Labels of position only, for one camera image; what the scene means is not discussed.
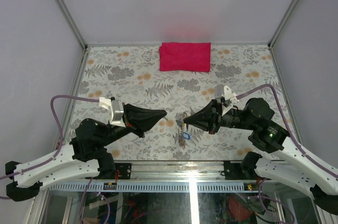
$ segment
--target white enclosure panel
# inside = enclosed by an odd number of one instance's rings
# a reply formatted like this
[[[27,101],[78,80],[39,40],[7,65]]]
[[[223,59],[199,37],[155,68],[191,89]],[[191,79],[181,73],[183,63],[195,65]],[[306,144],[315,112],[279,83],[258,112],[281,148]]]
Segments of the white enclosure panel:
[[[87,43],[268,43],[291,0],[64,0]]]
[[[338,167],[338,0],[300,0],[274,52],[306,147]]]
[[[8,161],[50,152],[57,126],[49,107],[67,94],[81,48],[54,0],[0,0],[0,176]],[[56,101],[59,116],[64,101]],[[0,181],[5,196],[9,179]],[[0,200],[1,223],[23,223],[31,201]]]

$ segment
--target glass panel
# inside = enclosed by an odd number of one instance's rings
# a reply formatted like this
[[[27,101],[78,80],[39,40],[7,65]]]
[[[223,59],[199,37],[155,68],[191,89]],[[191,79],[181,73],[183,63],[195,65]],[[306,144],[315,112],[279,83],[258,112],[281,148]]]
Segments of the glass panel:
[[[277,223],[276,220],[297,224],[319,224],[310,198],[280,183],[266,181],[262,194],[280,200],[284,207],[264,199],[265,211],[257,198],[258,186],[245,184],[253,189],[247,193],[197,193],[190,184],[190,193],[112,193],[102,194],[109,200],[110,217],[107,224],[219,224],[219,223]],[[78,223],[82,192],[50,193],[49,204],[43,214],[42,223],[61,224],[65,205],[72,199],[68,223]],[[82,207],[83,224],[102,224],[107,219],[108,207],[97,193],[87,193]]]

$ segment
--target table surface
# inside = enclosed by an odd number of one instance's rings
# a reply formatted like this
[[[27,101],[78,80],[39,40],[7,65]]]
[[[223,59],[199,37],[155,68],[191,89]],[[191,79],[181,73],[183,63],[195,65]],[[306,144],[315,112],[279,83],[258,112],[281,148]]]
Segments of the table surface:
[[[107,146],[116,160],[241,160],[248,151],[265,157],[248,141],[250,131],[221,128],[209,135],[189,127],[191,139],[183,149],[178,143],[178,124],[182,112],[199,111],[213,99],[213,88],[228,85],[241,94],[270,83],[278,93],[284,114],[291,120],[268,47],[265,45],[212,45],[211,71],[159,71],[158,46],[91,47],[78,96],[115,97],[124,103],[149,109],[165,109],[168,120],[161,120],[145,138],[129,134]],[[273,120],[283,125],[270,89],[260,90],[238,103],[241,109],[248,99],[263,97],[275,111]],[[75,137],[74,130],[85,118],[102,122],[108,111],[97,104],[77,101],[65,140]]]

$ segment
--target folded red towel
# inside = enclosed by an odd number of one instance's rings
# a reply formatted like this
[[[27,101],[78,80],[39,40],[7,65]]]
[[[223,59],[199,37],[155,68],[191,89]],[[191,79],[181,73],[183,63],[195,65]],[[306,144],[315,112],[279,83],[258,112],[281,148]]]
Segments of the folded red towel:
[[[162,43],[160,71],[210,72],[211,43]]]

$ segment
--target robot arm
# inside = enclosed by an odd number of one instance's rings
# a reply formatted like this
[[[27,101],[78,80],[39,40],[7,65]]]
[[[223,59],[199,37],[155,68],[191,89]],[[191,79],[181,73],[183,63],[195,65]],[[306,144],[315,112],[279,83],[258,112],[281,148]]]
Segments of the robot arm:
[[[165,110],[124,105],[113,98],[100,98],[99,106],[109,110],[108,124],[87,118],[75,130],[76,137],[63,145],[57,155],[54,151],[28,163],[6,163],[6,175],[19,173],[7,185],[7,196],[14,201],[23,201],[63,181],[87,177],[113,178],[114,160],[105,146],[129,133],[144,137],[144,133],[167,114]],[[40,163],[45,164],[29,170]]]
[[[243,110],[234,106],[237,102],[229,87],[219,85],[215,88],[215,99],[184,122],[209,134],[217,133],[220,127],[251,130],[248,139],[255,147],[278,156],[298,170],[272,164],[257,153],[248,153],[241,165],[243,172],[252,170],[258,176],[289,185],[314,199],[324,210],[338,214],[337,169],[303,146],[301,151],[289,132],[271,120],[275,112],[262,98],[248,100]]]

